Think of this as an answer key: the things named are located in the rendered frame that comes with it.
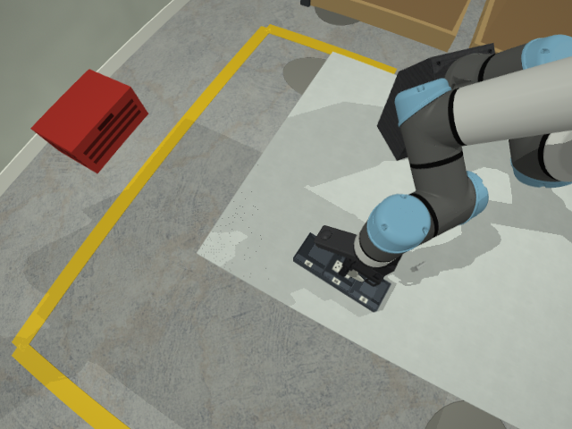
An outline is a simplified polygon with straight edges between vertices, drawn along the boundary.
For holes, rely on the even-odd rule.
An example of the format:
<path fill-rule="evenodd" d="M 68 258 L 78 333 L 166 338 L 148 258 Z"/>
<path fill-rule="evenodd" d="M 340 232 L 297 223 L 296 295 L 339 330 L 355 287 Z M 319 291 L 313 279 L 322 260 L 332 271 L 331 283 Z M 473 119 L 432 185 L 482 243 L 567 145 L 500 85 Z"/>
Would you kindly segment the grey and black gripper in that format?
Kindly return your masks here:
<path fill-rule="evenodd" d="M 350 260 L 349 258 L 345 258 L 344 262 L 342 263 L 342 267 L 340 268 L 340 271 L 338 272 L 338 274 L 342 277 L 345 277 L 346 275 L 348 275 L 348 276 L 350 276 L 350 277 L 352 277 L 352 278 L 354 278 L 360 282 L 363 282 L 364 279 L 358 274 L 358 273 L 360 273 L 366 277 L 365 282 L 370 284 L 373 287 L 381 284 L 383 277 L 389 273 L 392 273 L 396 269 L 396 266 L 402 257 L 402 255 L 401 255 L 400 257 L 396 258 L 395 260 L 393 260 L 392 262 L 390 262 L 386 266 L 372 267 L 369 265 L 366 266 L 366 264 L 364 264 L 361 260 L 359 260 L 358 256 L 355 253 L 354 246 L 353 246 L 353 250 L 354 250 L 354 254 L 355 254 L 355 256 L 359 262 Z M 369 280 L 372 282 L 375 282 L 375 284 L 371 283 Z"/>

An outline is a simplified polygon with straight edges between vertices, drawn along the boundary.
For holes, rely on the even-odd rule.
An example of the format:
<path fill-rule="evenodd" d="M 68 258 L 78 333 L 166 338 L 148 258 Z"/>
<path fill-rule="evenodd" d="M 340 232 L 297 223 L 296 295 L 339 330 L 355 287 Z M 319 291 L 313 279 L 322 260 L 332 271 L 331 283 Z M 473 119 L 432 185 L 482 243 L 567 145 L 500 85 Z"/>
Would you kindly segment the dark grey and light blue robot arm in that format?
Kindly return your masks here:
<path fill-rule="evenodd" d="M 382 267 L 482 213 L 488 190 L 466 170 L 462 146 L 508 139 L 520 182 L 572 184 L 572 37 L 475 54 L 395 97 L 416 191 L 384 199 L 358 235 L 324 225 L 318 248 L 357 261 L 354 243 L 364 264 Z"/>

